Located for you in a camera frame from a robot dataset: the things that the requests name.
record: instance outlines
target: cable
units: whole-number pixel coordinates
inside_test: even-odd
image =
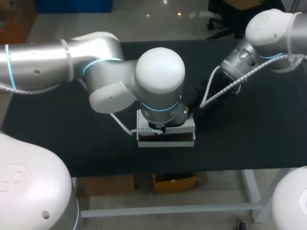
[[[304,54],[292,54],[292,56],[295,57],[295,58],[307,59],[307,56],[304,55]],[[275,61],[278,61],[278,60],[281,60],[281,59],[285,59],[285,58],[289,58],[289,55],[288,54],[280,55],[278,57],[274,57],[274,58],[272,58],[272,59],[262,63],[261,65],[257,66],[256,68],[254,68],[253,70],[251,70],[250,72],[248,72],[247,74],[242,76],[241,78],[237,79],[236,81],[234,81],[231,84],[229,84],[228,86],[226,86],[224,89],[219,91],[216,95],[212,96],[208,100],[205,100],[203,103],[201,103],[200,108],[203,108],[205,105],[207,105],[208,103],[210,103],[214,99],[218,98],[223,93],[225,93],[228,90],[230,90],[231,88],[235,87],[236,85],[238,85],[243,80],[246,80],[249,76],[251,76],[252,74],[256,73],[258,70],[262,69],[263,67],[265,67],[265,66],[267,66],[267,65],[269,65],[269,64],[271,64],[271,63],[273,63]]]
[[[210,89],[210,86],[211,86],[211,83],[212,83],[212,80],[213,80],[213,77],[215,75],[215,72],[220,68],[220,66],[217,66],[215,67],[215,69],[212,71],[212,74],[211,76],[209,77],[209,80],[208,80],[208,84],[207,84],[207,88],[206,88],[206,91],[205,91],[205,95],[202,99],[202,102],[201,102],[201,105],[203,103],[205,103],[205,101],[207,100],[207,97],[208,97],[208,94],[209,94],[209,89]]]
[[[11,87],[4,86],[4,85],[0,85],[0,91],[12,92],[12,93],[17,93],[17,94],[39,94],[39,93],[44,93],[44,92],[53,90],[54,88],[58,86],[59,84],[42,89],[42,90],[18,90],[18,89],[13,89]]]
[[[83,79],[78,79],[78,81],[85,88],[85,90],[87,90],[87,86],[86,86],[86,83],[84,82],[84,80]],[[162,130],[149,129],[149,128],[135,128],[133,130],[129,130],[129,129],[127,129],[127,127],[114,114],[111,113],[110,115],[119,124],[119,126],[122,127],[122,129],[126,133],[128,133],[130,136],[132,136],[132,134],[136,133],[136,132],[147,132],[147,133],[156,133],[156,134],[162,134],[163,133]]]

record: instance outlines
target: gray floor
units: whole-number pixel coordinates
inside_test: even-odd
[[[113,33],[122,42],[203,39],[216,32],[207,31],[207,2],[115,0],[112,13],[41,14],[28,41],[69,39],[96,31]]]
[[[108,31],[120,41],[204,39],[218,32],[207,30],[208,0],[114,0],[112,13],[41,14],[28,37],[29,42],[69,39],[96,31]],[[0,123],[10,94],[0,94]],[[270,184],[276,170],[256,170],[261,192]],[[245,202],[240,176],[235,171],[209,172],[209,183],[189,193],[153,195],[146,189],[131,195],[93,197],[91,209],[193,205]],[[237,219],[248,223],[249,230],[275,230],[268,223],[253,224],[250,213],[216,212],[92,218],[84,230],[195,229],[234,230]]]
[[[254,173],[260,193],[263,194],[277,170],[255,170]],[[150,185],[146,184],[147,179],[139,178],[137,181],[142,184],[142,189],[127,195],[92,197],[90,209],[247,202],[239,171],[208,172],[208,180],[208,184],[200,185],[191,192],[155,195],[149,188]],[[265,223],[252,223],[249,211],[90,218],[83,226],[85,230],[234,230],[237,219],[248,223],[248,230],[276,230],[270,217]]]

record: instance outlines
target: black table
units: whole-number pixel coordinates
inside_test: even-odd
[[[122,43],[126,59],[158,46],[170,48],[186,66],[184,102],[193,86],[235,47],[233,40]],[[117,113],[136,127],[138,104]],[[79,82],[41,95],[14,95],[2,130],[47,148],[72,176],[175,173],[210,170],[284,168],[307,165],[307,78],[302,69],[286,74],[261,70],[215,112],[195,114],[194,148],[137,147],[111,118],[94,112]]]

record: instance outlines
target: black office chair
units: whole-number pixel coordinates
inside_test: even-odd
[[[235,38],[243,38],[248,22],[258,13],[270,9],[279,9],[285,12],[281,0],[266,0],[260,6],[243,11],[225,3],[223,0],[209,0],[208,10],[212,13],[218,13],[222,19],[210,18],[207,25],[208,29],[214,28],[213,23],[218,23],[227,27],[227,29],[208,37],[208,39],[218,39],[231,34],[234,34]]]
[[[222,1],[223,0],[209,0],[208,11],[211,12],[211,13],[219,14],[219,7],[221,7]],[[209,22],[207,24],[208,30],[214,29],[213,23],[219,24],[220,29],[224,29],[225,27],[227,27],[223,19],[209,18]],[[231,35],[231,34],[233,34],[233,31],[230,28],[226,28],[226,29],[218,32],[217,34],[212,35],[211,37],[209,37],[209,39],[218,39],[218,38],[225,37],[225,36],[228,36],[228,35]]]

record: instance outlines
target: robotic arm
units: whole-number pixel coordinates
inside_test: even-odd
[[[246,38],[218,66],[232,83],[207,100],[216,68],[200,108],[265,66],[278,73],[294,70],[303,59],[307,59],[306,23],[307,14],[304,13],[284,13],[273,9],[256,15],[246,28]]]
[[[84,78],[90,104],[99,113],[118,112],[139,100],[143,116],[160,126],[182,110],[185,67],[170,49],[151,49],[138,60],[125,61],[119,41],[106,32],[1,49],[0,90],[40,93]]]

